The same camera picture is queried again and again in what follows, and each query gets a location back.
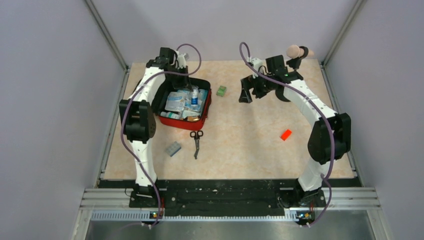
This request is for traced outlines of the white blue dressing pouch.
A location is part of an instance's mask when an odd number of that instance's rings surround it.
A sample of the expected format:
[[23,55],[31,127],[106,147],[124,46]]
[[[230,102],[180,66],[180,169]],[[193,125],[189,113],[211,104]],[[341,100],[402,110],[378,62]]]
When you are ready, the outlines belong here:
[[186,94],[184,92],[170,92],[167,96],[164,109],[169,112],[181,112],[185,106]]

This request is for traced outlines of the blue cotton swab bag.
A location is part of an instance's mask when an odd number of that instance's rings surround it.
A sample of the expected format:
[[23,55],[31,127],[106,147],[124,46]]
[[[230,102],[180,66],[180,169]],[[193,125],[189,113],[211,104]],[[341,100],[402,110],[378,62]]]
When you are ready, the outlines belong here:
[[205,89],[199,89],[199,94],[198,94],[198,105],[197,106],[191,106],[191,92],[190,90],[186,90],[186,89],[179,89],[177,90],[177,92],[184,92],[186,94],[186,98],[185,98],[185,102],[184,102],[184,109],[185,110],[190,110],[190,111],[194,111],[194,112],[201,112],[203,107],[204,107],[204,103],[206,101],[207,95],[208,95],[208,91]]

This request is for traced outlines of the white blue spray bottle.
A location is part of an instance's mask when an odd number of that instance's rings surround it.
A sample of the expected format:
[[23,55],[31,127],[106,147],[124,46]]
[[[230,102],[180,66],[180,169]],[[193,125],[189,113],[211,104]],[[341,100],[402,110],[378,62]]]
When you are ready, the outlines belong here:
[[199,89],[197,87],[193,87],[191,91],[190,105],[192,107],[196,107],[198,105],[198,97],[199,97]]

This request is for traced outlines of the amber medicine bottle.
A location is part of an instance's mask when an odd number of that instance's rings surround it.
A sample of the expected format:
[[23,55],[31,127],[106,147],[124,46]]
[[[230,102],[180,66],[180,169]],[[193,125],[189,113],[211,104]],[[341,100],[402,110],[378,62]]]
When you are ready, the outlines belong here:
[[200,118],[200,116],[188,116],[187,118],[186,118],[186,120],[188,121],[188,122],[197,122],[197,121],[199,121],[201,118]]

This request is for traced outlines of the black handled scissors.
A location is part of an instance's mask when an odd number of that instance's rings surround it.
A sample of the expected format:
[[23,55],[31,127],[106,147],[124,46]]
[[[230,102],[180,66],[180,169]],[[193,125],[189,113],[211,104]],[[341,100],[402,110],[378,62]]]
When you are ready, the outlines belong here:
[[193,138],[193,140],[195,142],[195,153],[193,155],[195,160],[198,159],[198,154],[199,154],[199,151],[200,151],[200,138],[203,135],[204,135],[204,132],[202,130],[190,132],[190,137]]

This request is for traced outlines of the clear white cap bottle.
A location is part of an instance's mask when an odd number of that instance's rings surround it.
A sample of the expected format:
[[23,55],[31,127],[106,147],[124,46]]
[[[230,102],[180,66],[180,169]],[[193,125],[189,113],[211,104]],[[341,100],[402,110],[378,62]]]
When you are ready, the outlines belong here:
[[169,112],[162,111],[160,113],[160,116],[164,117],[164,118],[175,119],[175,120],[181,120],[182,119],[181,115],[179,113],[174,113],[174,112],[170,112],[170,111]]

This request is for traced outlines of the teal gauze packet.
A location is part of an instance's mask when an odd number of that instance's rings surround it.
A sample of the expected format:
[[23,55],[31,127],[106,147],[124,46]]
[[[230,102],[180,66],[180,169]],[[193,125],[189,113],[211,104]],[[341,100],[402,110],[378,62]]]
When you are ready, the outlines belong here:
[[187,110],[187,109],[183,110],[182,113],[181,113],[181,117],[183,119],[186,119],[188,117],[198,117],[200,115],[201,114],[199,112],[191,111],[191,110]]

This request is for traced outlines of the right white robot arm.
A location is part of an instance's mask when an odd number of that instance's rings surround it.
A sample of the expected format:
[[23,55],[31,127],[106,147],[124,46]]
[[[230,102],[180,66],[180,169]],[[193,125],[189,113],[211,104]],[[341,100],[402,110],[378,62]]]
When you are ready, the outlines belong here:
[[314,198],[313,192],[329,178],[335,161],[351,149],[351,117],[336,112],[313,93],[298,72],[302,57],[288,61],[282,55],[266,61],[252,57],[242,59],[253,73],[240,81],[240,103],[249,104],[253,99],[275,92],[280,100],[293,103],[311,126],[307,142],[309,160],[293,192],[294,202],[307,206]]

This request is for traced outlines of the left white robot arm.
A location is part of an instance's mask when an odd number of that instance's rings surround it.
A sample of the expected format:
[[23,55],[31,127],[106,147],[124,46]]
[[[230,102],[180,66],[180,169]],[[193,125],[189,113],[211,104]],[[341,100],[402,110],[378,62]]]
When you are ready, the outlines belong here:
[[149,207],[160,202],[155,187],[157,175],[153,166],[152,138],[156,133],[155,112],[166,87],[184,88],[188,84],[189,55],[162,47],[159,55],[147,62],[144,75],[128,98],[119,102],[121,141],[134,157],[137,196]]

